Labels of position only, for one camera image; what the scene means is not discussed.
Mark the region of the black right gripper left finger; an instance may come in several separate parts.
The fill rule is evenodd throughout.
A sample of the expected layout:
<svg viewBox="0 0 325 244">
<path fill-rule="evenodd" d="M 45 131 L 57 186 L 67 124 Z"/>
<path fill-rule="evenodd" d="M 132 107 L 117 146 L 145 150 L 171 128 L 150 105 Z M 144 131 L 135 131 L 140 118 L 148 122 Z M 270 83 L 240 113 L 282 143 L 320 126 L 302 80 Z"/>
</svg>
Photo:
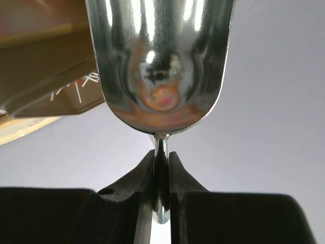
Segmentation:
<svg viewBox="0 0 325 244">
<path fill-rule="evenodd" d="M 149 243 L 154 158 L 98 192 L 1 188 L 1 243 Z"/>
</svg>

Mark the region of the silver metal scoop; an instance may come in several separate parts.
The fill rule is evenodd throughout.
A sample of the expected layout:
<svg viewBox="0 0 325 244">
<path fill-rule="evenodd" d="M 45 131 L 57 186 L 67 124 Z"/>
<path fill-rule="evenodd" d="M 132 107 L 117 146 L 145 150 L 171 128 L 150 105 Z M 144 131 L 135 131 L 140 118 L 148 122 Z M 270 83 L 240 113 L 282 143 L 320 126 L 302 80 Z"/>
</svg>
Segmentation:
<svg viewBox="0 0 325 244">
<path fill-rule="evenodd" d="M 155 139 L 154 220 L 170 219 L 168 139 L 202 121 L 223 85 L 235 1 L 87 1 L 103 96 Z"/>
</svg>

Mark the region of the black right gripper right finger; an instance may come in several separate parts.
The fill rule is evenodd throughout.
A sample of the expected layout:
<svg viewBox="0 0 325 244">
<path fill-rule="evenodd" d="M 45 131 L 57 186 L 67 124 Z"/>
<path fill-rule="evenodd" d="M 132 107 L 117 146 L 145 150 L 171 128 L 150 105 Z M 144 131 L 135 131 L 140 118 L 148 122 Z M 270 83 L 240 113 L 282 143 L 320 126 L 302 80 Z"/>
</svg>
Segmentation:
<svg viewBox="0 0 325 244">
<path fill-rule="evenodd" d="M 210 192 L 169 155 L 172 243 L 315 243 L 289 195 Z"/>
</svg>

